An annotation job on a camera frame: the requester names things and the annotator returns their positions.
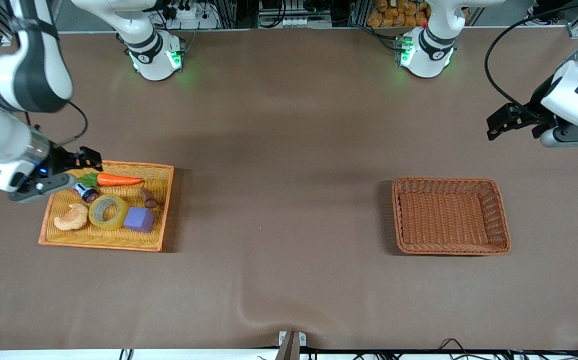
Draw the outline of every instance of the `purple cube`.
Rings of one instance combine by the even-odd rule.
[[[154,215],[149,209],[143,207],[131,207],[129,208],[127,217],[124,219],[124,226],[133,231],[148,233],[151,231],[155,219],[156,215]]]

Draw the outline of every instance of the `brown table surface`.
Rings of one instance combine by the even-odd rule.
[[[288,329],[312,347],[578,349],[578,148],[487,140],[499,32],[465,30],[435,79],[359,30],[200,33],[157,83],[113,35],[63,36],[78,145],[177,168],[168,253],[40,246],[46,202],[0,192],[0,349],[259,347]],[[526,101],[577,44],[518,29],[492,72]],[[31,118],[54,140],[81,127],[69,108]],[[511,252],[398,253],[398,176],[496,180]]]

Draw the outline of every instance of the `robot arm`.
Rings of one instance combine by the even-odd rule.
[[[9,11],[19,49],[0,55],[0,189],[12,200],[30,201],[71,186],[74,179],[64,171],[101,170],[101,160],[84,147],[69,153],[13,116],[62,109],[72,96],[72,82],[46,0],[11,0]]]
[[[490,7],[505,0],[428,0],[431,16],[426,27],[415,27],[402,37],[396,53],[398,66],[421,78],[433,78],[449,64],[453,45],[465,25],[462,7]]]
[[[508,130],[536,125],[533,137],[542,145],[578,146],[578,50],[536,89],[527,104],[506,104],[487,123],[490,141]]]
[[[73,4],[94,14],[120,34],[129,48],[133,66],[147,80],[164,80],[182,71],[184,56],[180,38],[155,30],[141,10],[154,7],[156,0],[72,0]]]

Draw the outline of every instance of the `orange wicker tray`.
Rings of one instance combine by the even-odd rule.
[[[131,207],[139,208],[144,207],[144,202],[138,190],[145,187],[152,191],[159,204],[158,207],[152,209],[156,215],[152,230],[144,233],[124,227],[112,231],[103,230],[95,227],[90,222],[78,230],[59,230],[53,225],[53,218],[66,214],[69,210],[69,204],[84,204],[78,194],[71,189],[67,189],[51,194],[49,197],[49,203],[47,203],[44,219],[42,220],[42,230],[40,231],[38,244],[73,246],[75,248],[161,251],[171,198],[174,167],[143,162],[104,161],[103,168],[106,173],[143,179],[143,183],[138,185],[97,186],[95,189],[100,195],[115,194],[125,200]],[[77,178],[94,172],[92,169],[68,171],[68,173],[75,175]]]
[[[403,253],[505,255],[511,250],[500,189],[489,178],[399,177],[392,202]]]

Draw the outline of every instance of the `black cable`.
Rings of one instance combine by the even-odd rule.
[[[343,22],[343,21],[348,20],[350,17],[351,17],[351,16],[349,15],[349,16],[347,16],[346,18],[343,18],[342,20],[331,21],[330,23],[331,23],[331,24],[341,23],[341,22]]]
[[[82,135],[85,134],[85,132],[87,132],[88,129],[88,119],[87,116],[85,114],[85,112],[82,111],[82,109],[80,109],[78,107],[78,105],[75,105],[74,103],[72,103],[71,101],[68,102],[69,105],[71,105],[75,110],[78,110],[78,112],[81,114],[83,120],[84,120],[84,127],[82,128],[81,132],[79,132],[77,135],[74,135],[72,137],[67,137],[67,139],[64,139],[63,141],[60,141],[58,143],[59,146],[65,146],[69,143],[72,143],[74,141],[76,141],[77,139],[80,139],[80,137],[82,137]]]
[[[118,360],[122,360],[122,356],[124,355],[124,350],[125,349],[120,350],[120,357],[118,358]],[[129,349],[129,351],[127,351],[126,360],[131,360],[132,358],[133,358],[133,349]]]
[[[275,21],[273,23],[271,23],[271,25],[260,24],[260,27],[265,28],[265,29],[271,29],[271,28],[277,27],[278,25],[280,25],[280,23],[282,23],[282,21],[284,20],[284,16],[286,14],[287,14],[286,0],[280,0],[280,7],[278,8],[278,18],[276,18]]]
[[[234,27],[235,25],[237,25],[237,22],[236,22],[235,20],[233,20],[232,18],[227,18],[226,16],[224,16],[223,14],[221,14],[220,11],[218,10],[218,7],[217,7],[217,6],[216,6],[216,7],[213,7],[213,4],[209,4],[209,7],[211,7],[211,12],[212,12],[212,13],[218,15],[220,18],[222,18],[222,20],[229,21],[229,22],[230,22],[230,24],[229,24],[230,27],[231,27],[231,26]]]
[[[530,116],[538,119],[539,121],[544,121],[545,123],[548,122],[547,119],[538,116],[537,114],[535,114],[534,112],[530,111],[529,109],[527,109],[526,107],[524,107],[524,105],[520,104],[517,100],[515,100],[514,98],[512,98],[512,96],[510,96],[508,93],[506,93],[501,87],[499,87],[499,85],[493,80],[492,76],[491,76],[491,72],[489,71],[489,67],[488,67],[488,60],[489,57],[491,55],[491,52],[493,50],[493,48],[495,47],[495,45],[498,43],[498,41],[500,41],[501,38],[503,38],[504,35],[508,34],[508,32],[510,32],[511,30],[519,27],[522,24],[526,24],[531,20],[535,20],[538,17],[543,17],[545,15],[549,15],[549,14],[554,14],[557,12],[562,12],[564,10],[569,10],[569,9],[574,9],[574,8],[578,8],[578,5],[574,5],[574,6],[565,6],[565,7],[560,7],[558,9],[553,9],[550,11],[546,11],[543,12],[541,14],[538,15],[534,15],[534,16],[530,16],[528,18],[525,18],[519,22],[514,23],[513,25],[507,27],[503,32],[501,32],[501,34],[499,34],[497,36],[497,38],[495,38],[495,40],[491,43],[491,46],[489,47],[488,51],[487,51],[487,55],[485,55],[485,73],[487,74],[487,79],[489,80],[489,82],[491,83],[491,85],[497,90],[497,92],[499,92],[502,96],[504,96],[508,101],[511,101],[516,107],[518,107],[519,109],[521,109],[523,112],[526,112],[527,114],[529,114]]]
[[[160,16],[160,20],[162,20],[162,25],[165,27],[165,30],[168,30],[167,21],[165,20],[164,16],[162,16],[159,10],[156,10],[156,13],[158,13],[158,16]]]
[[[75,104],[72,103],[71,101],[69,101],[68,104],[71,105],[71,106],[73,106],[73,108],[74,108],[75,110],[78,110],[78,112],[79,112],[79,113],[81,114],[81,116],[82,116],[82,120],[84,120],[85,125],[84,125],[84,127],[82,128],[82,131],[79,132],[79,134],[77,134],[76,136],[74,136],[74,140],[80,139],[80,137],[82,137],[82,135],[84,135],[85,132],[87,132],[87,130],[88,130],[88,119],[87,119],[87,115],[85,114],[85,112],[82,111],[82,109],[80,109],[80,108],[78,107],[78,105],[75,105]]]
[[[391,51],[395,51],[396,53],[402,53],[403,52],[403,50],[401,48],[394,48],[384,41],[384,39],[389,39],[391,41],[394,41],[395,36],[392,37],[392,36],[378,34],[377,32],[375,32],[375,30],[373,30],[372,27],[367,28],[367,27],[364,27],[362,25],[357,25],[356,23],[351,25],[351,27],[361,29],[364,32],[366,32],[367,34],[373,35],[382,44],[382,46],[384,46],[385,48],[387,48]]]
[[[451,342],[454,342],[457,346],[459,346],[460,350],[462,350],[465,354],[467,353],[467,351],[464,350],[464,346],[462,346],[462,344],[460,344],[460,342],[458,340],[454,339],[453,337],[450,337],[448,339],[444,339],[444,341],[442,342],[442,345],[440,345],[438,350],[444,349],[444,347],[448,346],[448,344],[450,344]]]
[[[491,360],[490,358],[482,357],[482,356],[478,356],[478,355],[473,355],[472,353],[465,353],[464,355],[460,355],[460,356],[458,356],[458,357],[453,357],[453,356],[451,356],[451,358],[452,358],[453,360],[459,360],[459,359],[462,359],[462,358],[469,358],[469,357],[471,357],[471,358],[476,358],[476,359],[480,359],[480,360]]]

